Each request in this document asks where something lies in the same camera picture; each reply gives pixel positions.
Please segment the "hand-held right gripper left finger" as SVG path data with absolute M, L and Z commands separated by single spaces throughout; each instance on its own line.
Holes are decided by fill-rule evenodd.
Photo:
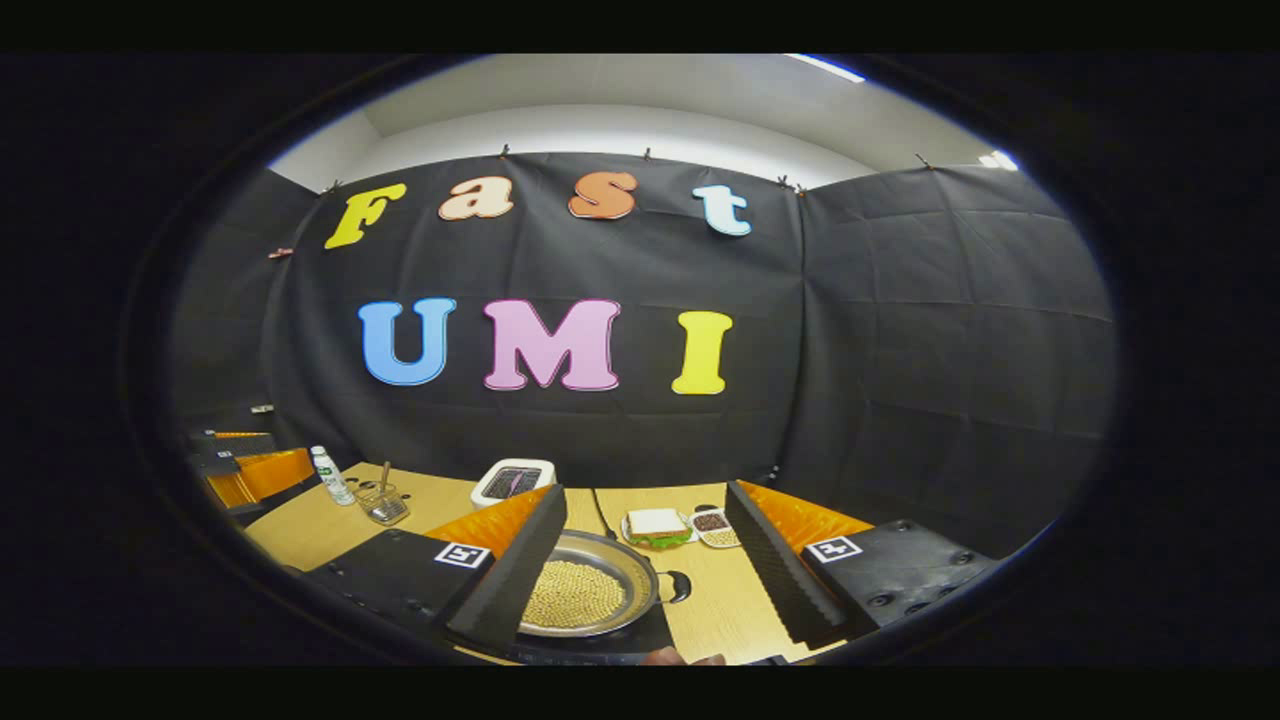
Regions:
M 403 642 L 508 650 L 566 519 L 545 486 L 433 536 L 387 529 L 300 578 Z

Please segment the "white divided dish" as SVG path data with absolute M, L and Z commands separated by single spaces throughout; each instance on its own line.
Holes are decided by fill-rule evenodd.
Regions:
M 708 547 L 727 550 L 739 547 L 741 541 L 730 524 L 726 511 L 709 503 L 698 505 L 690 516 L 698 538 Z

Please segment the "black induction cooktop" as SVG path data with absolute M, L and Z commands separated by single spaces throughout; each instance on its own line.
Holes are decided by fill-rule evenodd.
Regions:
M 562 638 L 518 634 L 506 651 L 490 651 L 474 644 L 456 644 L 454 650 L 484 656 L 493 662 L 635 665 L 650 652 L 675 644 L 666 609 L 666 603 L 655 603 L 634 623 L 603 635 Z

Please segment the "stainless steel pot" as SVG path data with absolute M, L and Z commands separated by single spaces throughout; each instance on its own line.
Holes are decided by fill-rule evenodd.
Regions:
M 563 530 L 545 564 L 549 561 L 586 564 L 609 574 L 625 588 L 625 605 L 608 620 L 577 629 L 534 626 L 521 619 L 520 634 L 562 638 L 603 635 L 634 623 L 655 603 L 678 603 L 692 593 L 692 583 L 687 575 L 667 571 L 675 593 L 667 600 L 662 598 L 660 571 L 653 568 L 648 557 L 617 539 L 582 530 Z

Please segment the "long ceiling light strip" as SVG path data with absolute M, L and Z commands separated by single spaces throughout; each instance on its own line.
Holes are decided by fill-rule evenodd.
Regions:
M 856 72 L 850 70 L 846 67 L 842 67 L 840 64 L 835 64 L 832 61 L 827 61 L 827 60 L 820 59 L 818 56 L 806 55 L 806 54 L 799 54 L 799 53 L 786 53 L 785 56 L 787 59 L 791 59 L 791 60 L 795 60 L 795 61 L 800 61 L 800 63 L 803 63 L 803 64 L 805 64 L 808 67 L 813 67 L 813 68 L 815 68 L 818 70 L 822 70 L 822 72 L 828 73 L 831 76 L 838 77 L 838 78 L 841 78 L 844 81 L 847 81 L 850 83 L 854 83 L 854 85 L 860 85 L 860 83 L 865 83 L 867 82 L 867 78 L 864 76 L 858 74 Z

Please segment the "white toaster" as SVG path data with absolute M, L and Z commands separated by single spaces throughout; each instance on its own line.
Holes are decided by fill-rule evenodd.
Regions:
M 508 457 L 495 462 L 474 487 L 470 500 L 479 511 L 517 495 L 556 483 L 556 465 L 547 460 Z

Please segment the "large pile of soybeans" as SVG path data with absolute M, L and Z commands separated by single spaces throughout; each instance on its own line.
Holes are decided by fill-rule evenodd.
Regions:
M 612 618 L 626 601 L 622 584 L 586 564 L 547 562 L 524 610 L 522 623 L 577 629 Z

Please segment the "white green label bottle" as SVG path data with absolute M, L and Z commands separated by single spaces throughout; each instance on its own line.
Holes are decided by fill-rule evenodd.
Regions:
M 314 469 L 319 480 L 326 488 L 333 501 L 339 506 L 352 506 L 357 503 L 355 493 L 348 487 L 340 469 L 337 466 L 329 452 L 320 445 L 310 448 Z

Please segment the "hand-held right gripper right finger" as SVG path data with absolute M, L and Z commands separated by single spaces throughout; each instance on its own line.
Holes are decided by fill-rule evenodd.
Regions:
M 745 480 L 724 511 L 795 643 L 854 641 L 948 600 L 997 561 L 918 521 L 873 527 Z

